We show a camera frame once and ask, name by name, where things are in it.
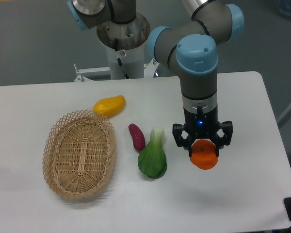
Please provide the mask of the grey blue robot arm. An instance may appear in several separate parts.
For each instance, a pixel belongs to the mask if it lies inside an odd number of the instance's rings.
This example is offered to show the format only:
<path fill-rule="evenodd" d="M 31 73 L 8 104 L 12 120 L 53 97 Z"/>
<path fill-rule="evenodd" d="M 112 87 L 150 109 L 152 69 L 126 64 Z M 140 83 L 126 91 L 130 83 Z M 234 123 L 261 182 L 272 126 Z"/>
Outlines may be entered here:
<path fill-rule="evenodd" d="M 107 50 L 110 76 L 143 78 L 144 50 L 179 77 L 184 124 L 173 125 L 179 147 L 193 152 L 193 143 L 209 139 L 216 151 L 230 144 L 231 121 L 218 121 L 217 45 L 239 36 L 244 16 L 234 4 L 185 0 L 191 21 L 178 28 L 151 29 L 134 0 L 70 0 L 67 6 L 82 30 L 96 28 Z"/>

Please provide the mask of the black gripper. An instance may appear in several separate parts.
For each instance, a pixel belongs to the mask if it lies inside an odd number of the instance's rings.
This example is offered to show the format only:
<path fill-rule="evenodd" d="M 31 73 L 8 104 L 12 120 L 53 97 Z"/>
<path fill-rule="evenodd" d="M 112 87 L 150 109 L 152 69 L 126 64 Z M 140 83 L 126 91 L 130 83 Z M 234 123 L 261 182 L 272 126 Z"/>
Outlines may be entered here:
<path fill-rule="evenodd" d="M 183 147 L 188 151 L 189 157 L 192 156 L 192 145 L 197 139 L 209 139 L 215 144 L 215 154 L 219 157 L 219 150 L 224 146 L 229 146 L 233 135 L 232 121 L 218 121 L 218 107 L 199 116 L 197 113 L 191 113 L 185 108 L 184 117 L 185 125 L 178 123 L 173 124 L 172 134 L 178 147 Z M 218 135 L 218 131 L 222 130 L 223 136 Z"/>

